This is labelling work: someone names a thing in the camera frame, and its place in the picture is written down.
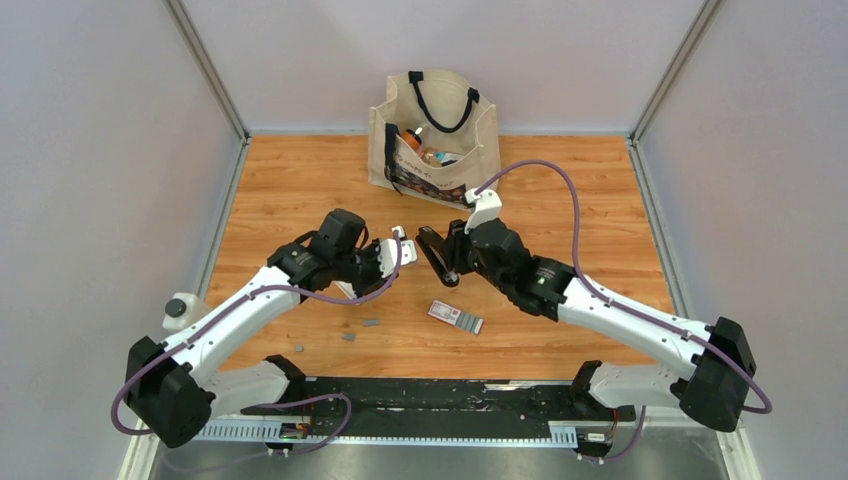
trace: bag handle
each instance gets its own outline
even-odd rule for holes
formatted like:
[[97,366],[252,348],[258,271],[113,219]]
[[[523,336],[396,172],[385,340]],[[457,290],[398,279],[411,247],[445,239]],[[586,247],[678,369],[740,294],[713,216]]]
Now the bag handle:
[[427,108],[427,103],[424,101],[424,96],[421,95],[421,89],[418,87],[418,82],[424,80],[424,72],[409,72],[409,83],[412,84],[412,88],[415,89],[415,96],[418,97],[418,106],[421,107],[421,110],[424,112],[424,116],[427,117],[427,120],[436,127],[436,130],[442,133],[454,133],[468,120],[468,117],[471,116],[471,108],[475,103],[480,101],[480,92],[477,91],[476,88],[468,87],[468,102],[465,104],[465,112],[462,113],[462,118],[459,119],[459,123],[454,125],[453,127],[445,127],[441,123],[437,122],[432,115],[430,115],[430,110]]
[[386,166],[383,169],[383,175],[386,176],[386,180],[388,180],[392,187],[394,187],[395,191],[400,193],[397,185],[395,185],[395,180],[397,180],[397,174],[395,171],[397,170],[397,162],[395,161],[395,150],[397,149],[397,139],[398,135],[400,135],[400,130],[397,128],[397,125],[394,123],[386,124],[386,145],[383,148],[383,153],[386,156]]

